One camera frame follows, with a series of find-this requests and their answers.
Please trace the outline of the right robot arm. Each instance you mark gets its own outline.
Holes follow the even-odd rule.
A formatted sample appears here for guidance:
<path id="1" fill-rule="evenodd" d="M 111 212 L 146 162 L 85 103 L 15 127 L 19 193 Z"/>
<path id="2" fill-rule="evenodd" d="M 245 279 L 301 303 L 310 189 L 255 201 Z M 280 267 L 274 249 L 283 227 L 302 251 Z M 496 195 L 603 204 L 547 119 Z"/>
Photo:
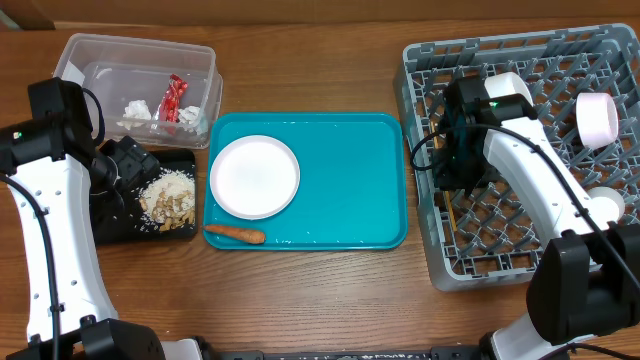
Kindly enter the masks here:
<path id="1" fill-rule="evenodd" d="M 437 188 L 471 193 L 503 178 L 544 252 L 526 313 L 486 335 L 486 359 L 566 359 L 587 339 L 639 323 L 639 227 L 591 197 L 549 144 L 526 83 L 514 73 L 452 81 L 428 170 Z"/>

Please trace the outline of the large white bowl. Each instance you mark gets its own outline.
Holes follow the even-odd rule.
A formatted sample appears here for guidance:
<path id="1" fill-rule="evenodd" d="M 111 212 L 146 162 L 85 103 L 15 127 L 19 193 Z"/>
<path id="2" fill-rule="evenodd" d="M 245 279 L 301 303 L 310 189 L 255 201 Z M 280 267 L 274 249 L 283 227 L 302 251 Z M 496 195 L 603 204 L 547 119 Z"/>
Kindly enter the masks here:
<path id="1" fill-rule="evenodd" d="M 599 149 L 619 135 L 619 118 L 608 93 L 580 93 L 576 101 L 576 124 L 584 147 Z"/>

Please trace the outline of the rice and food scraps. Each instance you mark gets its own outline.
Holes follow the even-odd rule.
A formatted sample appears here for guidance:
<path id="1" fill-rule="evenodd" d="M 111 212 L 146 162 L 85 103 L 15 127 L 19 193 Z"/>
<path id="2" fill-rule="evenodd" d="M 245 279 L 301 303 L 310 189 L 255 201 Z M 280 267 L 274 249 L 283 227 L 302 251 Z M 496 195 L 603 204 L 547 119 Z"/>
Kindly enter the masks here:
<path id="1" fill-rule="evenodd" d="M 195 224 L 194 178 L 183 171 L 163 169 L 136 193 L 142 211 L 141 230 L 160 233 L 186 230 Z"/>

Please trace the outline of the white round plate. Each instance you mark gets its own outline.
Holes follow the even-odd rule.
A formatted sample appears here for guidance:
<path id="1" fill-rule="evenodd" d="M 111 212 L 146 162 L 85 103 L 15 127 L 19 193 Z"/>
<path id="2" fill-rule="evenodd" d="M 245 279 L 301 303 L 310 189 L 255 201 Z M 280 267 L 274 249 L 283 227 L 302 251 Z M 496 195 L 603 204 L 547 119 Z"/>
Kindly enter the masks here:
<path id="1" fill-rule="evenodd" d="M 249 135 L 226 145 L 214 158 L 209 187 L 228 214 L 261 220 L 284 210 L 301 181 L 299 162 L 282 141 Z"/>

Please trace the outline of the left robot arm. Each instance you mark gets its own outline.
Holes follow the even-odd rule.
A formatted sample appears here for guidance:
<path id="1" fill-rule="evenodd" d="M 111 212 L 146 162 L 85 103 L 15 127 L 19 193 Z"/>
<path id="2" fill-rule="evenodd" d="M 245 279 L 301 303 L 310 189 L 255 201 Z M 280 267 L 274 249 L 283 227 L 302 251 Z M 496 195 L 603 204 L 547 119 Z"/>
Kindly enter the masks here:
<path id="1" fill-rule="evenodd" d="M 1 181 L 19 212 L 30 282 L 28 345 L 14 359 L 212 359 L 200 337 L 162 341 L 123 321 L 102 279 L 90 194 L 113 189 L 87 109 L 90 91 L 58 77 L 29 85 L 32 117 L 1 131 Z"/>

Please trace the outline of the red snack wrapper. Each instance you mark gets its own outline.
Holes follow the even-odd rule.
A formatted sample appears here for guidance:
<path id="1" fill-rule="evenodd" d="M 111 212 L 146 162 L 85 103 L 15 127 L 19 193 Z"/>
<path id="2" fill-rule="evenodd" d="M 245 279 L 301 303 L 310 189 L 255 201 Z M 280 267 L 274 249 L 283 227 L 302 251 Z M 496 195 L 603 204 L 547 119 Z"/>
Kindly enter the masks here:
<path id="1" fill-rule="evenodd" d="M 158 121 L 178 122 L 180 101 L 188 87 L 188 83 L 178 75 L 172 74 L 169 77 L 168 88 L 157 110 Z"/>

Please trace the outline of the orange carrot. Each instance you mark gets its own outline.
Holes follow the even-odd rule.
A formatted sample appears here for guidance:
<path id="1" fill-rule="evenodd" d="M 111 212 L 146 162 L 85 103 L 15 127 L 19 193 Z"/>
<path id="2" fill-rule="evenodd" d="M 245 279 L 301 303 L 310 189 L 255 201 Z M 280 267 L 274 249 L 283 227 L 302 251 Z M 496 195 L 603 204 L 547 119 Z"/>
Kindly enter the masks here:
<path id="1" fill-rule="evenodd" d="M 255 229 L 239 228 L 218 224 L 204 225 L 203 229 L 207 232 L 227 236 L 232 239 L 253 245 L 260 245 L 266 241 L 265 233 Z"/>

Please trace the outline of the white tissue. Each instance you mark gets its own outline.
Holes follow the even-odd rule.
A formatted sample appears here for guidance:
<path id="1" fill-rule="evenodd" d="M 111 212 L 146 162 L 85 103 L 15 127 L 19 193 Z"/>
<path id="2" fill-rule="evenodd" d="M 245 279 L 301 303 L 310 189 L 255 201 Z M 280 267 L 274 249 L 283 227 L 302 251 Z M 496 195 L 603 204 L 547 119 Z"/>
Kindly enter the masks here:
<path id="1" fill-rule="evenodd" d="M 200 135 L 203 133 L 206 122 L 202 120 L 199 113 L 200 108 L 196 106 L 181 108 L 178 110 L 178 121 L 186 131 Z"/>
<path id="2" fill-rule="evenodd" d="M 123 120 L 117 122 L 117 125 L 130 130 L 142 126 L 144 121 L 149 121 L 151 113 L 145 100 L 134 100 L 125 107 L 122 117 Z"/>

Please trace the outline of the white bowl with food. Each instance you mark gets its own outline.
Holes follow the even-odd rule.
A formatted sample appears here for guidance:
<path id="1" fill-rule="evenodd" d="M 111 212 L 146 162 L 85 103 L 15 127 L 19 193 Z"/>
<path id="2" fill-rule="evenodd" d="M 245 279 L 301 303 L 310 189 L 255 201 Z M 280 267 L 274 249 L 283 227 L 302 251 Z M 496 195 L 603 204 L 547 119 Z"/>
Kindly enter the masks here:
<path id="1" fill-rule="evenodd" d="M 484 80 L 484 86 L 490 98 L 521 94 L 530 105 L 534 105 L 527 83 L 514 72 L 489 76 Z"/>

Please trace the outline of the small white cup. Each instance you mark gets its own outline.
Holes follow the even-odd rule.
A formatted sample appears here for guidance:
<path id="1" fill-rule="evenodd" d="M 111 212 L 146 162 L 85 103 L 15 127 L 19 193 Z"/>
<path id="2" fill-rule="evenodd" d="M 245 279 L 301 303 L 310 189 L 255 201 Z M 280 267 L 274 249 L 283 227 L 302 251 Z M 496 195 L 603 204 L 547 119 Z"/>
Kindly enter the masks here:
<path id="1" fill-rule="evenodd" d="M 588 210 L 594 219 L 617 222 L 625 212 L 623 197 L 613 188 L 594 187 L 587 191 Z"/>

